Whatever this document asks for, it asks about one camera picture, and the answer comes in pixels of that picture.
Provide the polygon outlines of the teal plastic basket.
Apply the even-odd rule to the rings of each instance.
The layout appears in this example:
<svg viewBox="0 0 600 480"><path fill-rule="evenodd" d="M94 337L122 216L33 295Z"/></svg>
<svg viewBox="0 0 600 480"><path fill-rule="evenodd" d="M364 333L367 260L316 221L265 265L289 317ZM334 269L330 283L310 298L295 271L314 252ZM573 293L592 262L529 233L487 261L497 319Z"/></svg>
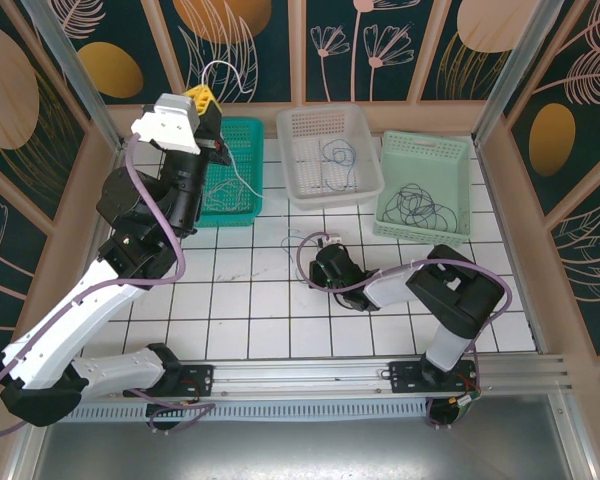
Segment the teal plastic basket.
<svg viewBox="0 0 600 480"><path fill-rule="evenodd" d="M252 117L227 117L222 134L234 164L212 164L196 229L247 227L261 213L264 170L264 126Z"/></svg>

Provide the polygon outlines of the white plastic basket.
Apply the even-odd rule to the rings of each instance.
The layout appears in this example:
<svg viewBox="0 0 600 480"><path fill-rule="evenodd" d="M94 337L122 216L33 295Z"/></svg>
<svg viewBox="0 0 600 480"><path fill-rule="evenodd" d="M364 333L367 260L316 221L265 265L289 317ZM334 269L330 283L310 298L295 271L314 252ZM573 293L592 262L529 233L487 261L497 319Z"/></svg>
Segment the white plastic basket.
<svg viewBox="0 0 600 480"><path fill-rule="evenodd" d="M276 131L287 194L298 209L361 205L382 193L379 156L359 106L284 110Z"/></svg>

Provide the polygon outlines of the light green plastic basket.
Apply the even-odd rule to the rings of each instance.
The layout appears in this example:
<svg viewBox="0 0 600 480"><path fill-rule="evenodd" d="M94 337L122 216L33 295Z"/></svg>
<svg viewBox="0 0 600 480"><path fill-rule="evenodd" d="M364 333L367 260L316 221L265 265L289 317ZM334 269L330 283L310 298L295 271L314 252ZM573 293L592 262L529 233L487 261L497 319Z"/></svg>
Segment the light green plastic basket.
<svg viewBox="0 0 600 480"><path fill-rule="evenodd" d="M381 171L385 188L376 203L376 235L450 247L470 239L467 142L387 131L382 138Z"/></svg>

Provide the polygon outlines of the small controller board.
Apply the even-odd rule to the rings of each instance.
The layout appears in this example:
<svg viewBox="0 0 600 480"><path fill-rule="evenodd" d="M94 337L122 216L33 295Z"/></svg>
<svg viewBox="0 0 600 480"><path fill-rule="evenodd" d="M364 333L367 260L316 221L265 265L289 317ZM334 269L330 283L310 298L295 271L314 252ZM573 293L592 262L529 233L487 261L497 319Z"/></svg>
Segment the small controller board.
<svg viewBox="0 0 600 480"><path fill-rule="evenodd" d="M167 407L166 405L160 404L149 404L146 408L146 416L148 417L147 426L151 430L154 435L159 433L169 436L170 434L175 434L182 432L193 425L195 425L199 421L199 417L195 416L189 421L186 422L176 422L176 421L165 421L158 422L157 418L171 418L175 414L181 414L185 410L187 410L189 404L175 404Z"/></svg>
<svg viewBox="0 0 600 480"><path fill-rule="evenodd" d="M465 394L460 397L430 398L426 400L425 420L434 429L450 429L470 411L480 396Z"/></svg>

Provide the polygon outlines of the grey metal sheet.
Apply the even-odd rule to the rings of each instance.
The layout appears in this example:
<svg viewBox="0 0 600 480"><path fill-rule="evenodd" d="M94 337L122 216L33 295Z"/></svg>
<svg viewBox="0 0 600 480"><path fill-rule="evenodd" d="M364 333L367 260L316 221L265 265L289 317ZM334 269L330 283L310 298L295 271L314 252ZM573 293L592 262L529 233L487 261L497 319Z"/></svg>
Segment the grey metal sheet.
<svg viewBox="0 0 600 480"><path fill-rule="evenodd" d="M201 422L174 435L138 424L59 425L34 480L572 480L551 435L472 435L416 419Z"/></svg>

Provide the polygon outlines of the aluminium mounting rail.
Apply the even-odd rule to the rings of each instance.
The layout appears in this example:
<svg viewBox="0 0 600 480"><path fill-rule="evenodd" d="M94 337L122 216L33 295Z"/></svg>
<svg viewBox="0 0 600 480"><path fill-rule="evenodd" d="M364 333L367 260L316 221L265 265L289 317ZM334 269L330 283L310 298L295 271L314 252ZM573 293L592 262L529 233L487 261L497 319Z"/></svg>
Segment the aluminium mounting rail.
<svg viewBox="0 0 600 480"><path fill-rule="evenodd" d="M283 400L326 398L448 397L455 394L393 393L388 364L418 361L398 358L325 360L238 360L186 362L214 366L213 399ZM488 354L461 360L476 365L476 391L486 396L554 394L572 389L561 357L537 354Z"/></svg>

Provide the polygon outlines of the aluminium corner post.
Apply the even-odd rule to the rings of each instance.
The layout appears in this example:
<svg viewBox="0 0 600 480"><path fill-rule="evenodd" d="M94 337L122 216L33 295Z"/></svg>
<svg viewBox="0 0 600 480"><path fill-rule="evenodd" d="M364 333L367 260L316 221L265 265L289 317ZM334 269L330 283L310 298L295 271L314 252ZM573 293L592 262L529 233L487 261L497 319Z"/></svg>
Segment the aluminium corner post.
<svg viewBox="0 0 600 480"><path fill-rule="evenodd" d="M539 0L491 90L471 137L479 150L497 124L559 16L564 0Z"/></svg>
<svg viewBox="0 0 600 480"><path fill-rule="evenodd" d="M76 50L63 32L52 8L46 0L20 0L42 38L66 73L91 119L102 133L106 143L116 152L124 146L124 138L116 128L104 100L89 78Z"/></svg>

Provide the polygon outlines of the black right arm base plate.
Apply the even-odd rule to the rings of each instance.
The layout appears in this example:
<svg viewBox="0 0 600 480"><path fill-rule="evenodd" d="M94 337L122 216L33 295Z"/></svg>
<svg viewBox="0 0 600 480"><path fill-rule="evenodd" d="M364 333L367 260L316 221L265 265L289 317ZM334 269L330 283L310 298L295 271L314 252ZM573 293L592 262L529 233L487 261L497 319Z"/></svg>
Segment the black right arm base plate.
<svg viewBox="0 0 600 480"><path fill-rule="evenodd" d="M460 360L444 372L425 358L418 361L395 361L388 364L393 393L453 394L477 389L476 365Z"/></svg>

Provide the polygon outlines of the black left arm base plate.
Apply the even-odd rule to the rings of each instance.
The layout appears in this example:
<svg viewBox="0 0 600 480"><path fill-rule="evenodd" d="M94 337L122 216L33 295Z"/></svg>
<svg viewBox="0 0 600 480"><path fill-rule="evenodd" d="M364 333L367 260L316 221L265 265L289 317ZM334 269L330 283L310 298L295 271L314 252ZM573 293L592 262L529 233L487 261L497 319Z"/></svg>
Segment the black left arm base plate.
<svg viewBox="0 0 600 480"><path fill-rule="evenodd" d="M213 365L181 365L166 370L153 387L139 391L155 398L208 397L211 395L213 381Z"/></svg>

